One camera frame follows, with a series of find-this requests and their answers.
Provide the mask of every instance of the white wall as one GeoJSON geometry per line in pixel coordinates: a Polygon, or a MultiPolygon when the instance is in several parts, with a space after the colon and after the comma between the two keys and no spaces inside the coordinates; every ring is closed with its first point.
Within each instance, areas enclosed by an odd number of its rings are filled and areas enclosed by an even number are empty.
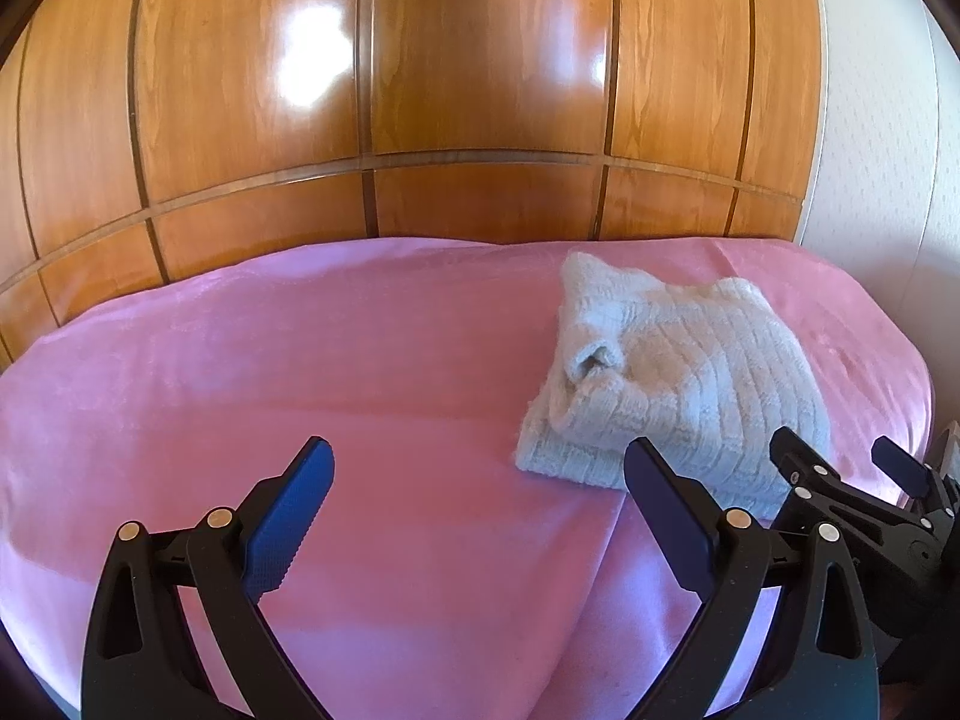
{"type": "Polygon", "coordinates": [[[856,277],[960,418],[960,59],[921,0],[821,0],[818,154],[797,241],[856,277]]]}

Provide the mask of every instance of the bed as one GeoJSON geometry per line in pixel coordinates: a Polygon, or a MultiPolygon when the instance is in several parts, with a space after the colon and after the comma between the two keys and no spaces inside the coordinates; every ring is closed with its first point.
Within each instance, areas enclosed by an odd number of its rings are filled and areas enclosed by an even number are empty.
{"type": "MultiPolygon", "coordinates": [[[[808,354],[830,459],[896,499],[869,447],[923,450],[925,364],[856,281],[800,247],[311,245],[104,303],[0,377],[0,616],[28,664],[77,704],[118,525],[174,529],[235,505],[316,434],[334,488],[261,608],[334,716],[623,717],[698,601],[629,498],[512,465],[571,247],[672,283],[754,281],[808,354]]],[[[717,707],[743,688],[774,598],[717,707]]],[[[242,707],[186,605],[218,694],[242,707]]]]}

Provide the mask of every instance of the wooden headboard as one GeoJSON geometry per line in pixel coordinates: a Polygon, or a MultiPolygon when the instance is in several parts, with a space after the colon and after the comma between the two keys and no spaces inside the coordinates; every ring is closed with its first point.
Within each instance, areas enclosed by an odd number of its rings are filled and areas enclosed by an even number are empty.
{"type": "Polygon", "coordinates": [[[792,238],[817,0],[44,0],[0,70],[0,367],[367,236],[792,238]]]}

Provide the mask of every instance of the folded sweater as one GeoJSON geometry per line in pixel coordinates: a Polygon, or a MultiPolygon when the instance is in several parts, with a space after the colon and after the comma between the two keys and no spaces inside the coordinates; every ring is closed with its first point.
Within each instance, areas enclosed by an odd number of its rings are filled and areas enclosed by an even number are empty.
{"type": "Polygon", "coordinates": [[[646,436],[721,507],[770,519],[788,485],[769,459],[786,425],[829,456],[829,417],[803,348],[742,278],[664,284],[573,252],[546,382],[517,466],[625,490],[623,453],[646,436]]]}

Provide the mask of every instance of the screw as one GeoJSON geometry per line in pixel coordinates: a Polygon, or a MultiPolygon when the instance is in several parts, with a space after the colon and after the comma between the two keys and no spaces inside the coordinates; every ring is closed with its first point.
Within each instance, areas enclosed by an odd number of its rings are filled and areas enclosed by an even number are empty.
{"type": "Polygon", "coordinates": [[[230,509],[213,509],[206,516],[206,523],[211,528],[226,528],[232,522],[233,512],[230,509]]]}
{"type": "Polygon", "coordinates": [[[133,541],[140,533],[140,526],[136,522],[127,522],[117,531],[120,541],[133,541]]]}
{"type": "Polygon", "coordinates": [[[753,520],[750,514],[744,512],[743,509],[730,509],[727,512],[727,522],[742,531],[749,528],[753,520]]]}
{"type": "Polygon", "coordinates": [[[840,541],[840,531],[835,526],[830,525],[829,522],[821,522],[819,528],[817,528],[817,533],[825,541],[840,541]]]}

